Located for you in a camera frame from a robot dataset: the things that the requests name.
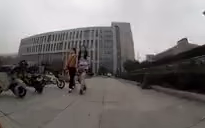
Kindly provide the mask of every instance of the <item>walking woman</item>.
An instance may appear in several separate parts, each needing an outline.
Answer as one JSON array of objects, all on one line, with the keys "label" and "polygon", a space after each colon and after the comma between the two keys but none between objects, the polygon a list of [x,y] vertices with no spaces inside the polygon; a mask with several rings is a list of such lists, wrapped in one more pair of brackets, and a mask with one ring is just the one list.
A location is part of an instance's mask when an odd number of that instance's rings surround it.
[{"label": "walking woman", "polygon": [[72,48],[70,56],[68,58],[66,69],[69,71],[69,93],[75,88],[75,75],[76,75],[76,67],[77,67],[77,55],[76,48]]},{"label": "walking woman", "polygon": [[87,60],[88,52],[85,46],[82,46],[79,54],[78,54],[78,73],[79,73],[79,81],[80,81],[80,94],[82,95],[84,91],[86,91],[86,82],[85,77],[86,73],[89,69],[89,62]]}]

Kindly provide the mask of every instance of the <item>sky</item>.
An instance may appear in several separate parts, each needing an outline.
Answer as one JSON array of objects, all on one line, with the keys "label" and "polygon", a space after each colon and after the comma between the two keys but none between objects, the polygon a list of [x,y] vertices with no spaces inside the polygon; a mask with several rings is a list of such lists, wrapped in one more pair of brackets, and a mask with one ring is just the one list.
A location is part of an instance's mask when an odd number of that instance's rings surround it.
[{"label": "sky", "polygon": [[205,0],[0,0],[0,53],[18,52],[22,38],[43,32],[129,22],[143,58],[187,37],[205,44]]}]

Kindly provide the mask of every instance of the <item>paved ground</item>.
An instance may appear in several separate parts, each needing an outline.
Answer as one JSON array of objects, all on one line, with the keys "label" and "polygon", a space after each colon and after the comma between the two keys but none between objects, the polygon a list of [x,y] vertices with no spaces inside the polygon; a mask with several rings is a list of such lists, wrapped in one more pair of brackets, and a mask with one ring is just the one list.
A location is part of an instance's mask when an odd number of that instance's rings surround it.
[{"label": "paved ground", "polygon": [[42,95],[25,99],[0,97],[0,121],[5,128],[205,128],[205,105],[153,90],[141,90],[124,80],[92,78],[80,96],[50,86]]}]

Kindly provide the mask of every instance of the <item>pants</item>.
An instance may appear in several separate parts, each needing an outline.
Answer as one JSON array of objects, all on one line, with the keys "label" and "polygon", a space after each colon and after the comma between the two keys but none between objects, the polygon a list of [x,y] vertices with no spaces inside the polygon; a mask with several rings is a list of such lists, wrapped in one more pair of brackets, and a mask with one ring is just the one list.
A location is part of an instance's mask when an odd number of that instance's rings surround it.
[{"label": "pants", "polygon": [[76,75],[76,68],[70,67],[69,68],[69,88],[72,89],[75,86],[75,75]]},{"label": "pants", "polygon": [[79,81],[80,81],[81,89],[83,89],[83,87],[86,86],[85,77],[86,77],[86,72],[85,72],[85,71],[83,71],[82,73],[80,73],[80,75],[79,75]]}]

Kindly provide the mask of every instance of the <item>tire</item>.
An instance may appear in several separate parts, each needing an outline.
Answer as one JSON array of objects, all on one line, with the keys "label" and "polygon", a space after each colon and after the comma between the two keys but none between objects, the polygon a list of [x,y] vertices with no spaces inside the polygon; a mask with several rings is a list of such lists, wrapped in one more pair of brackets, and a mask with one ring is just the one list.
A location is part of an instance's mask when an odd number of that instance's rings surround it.
[{"label": "tire", "polygon": [[17,85],[17,86],[15,86],[13,93],[15,96],[17,96],[19,98],[23,98],[26,96],[27,90],[23,86]]},{"label": "tire", "polygon": [[44,87],[43,86],[37,86],[37,87],[35,87],[35,90],[37,91],[37,93],[41,94],[44,90]]},{"label": "tire", "polygon": [[65,82],[63,80],[59,80],[59,82],[57,82],[57,87],[63,89],[65,87]]}]

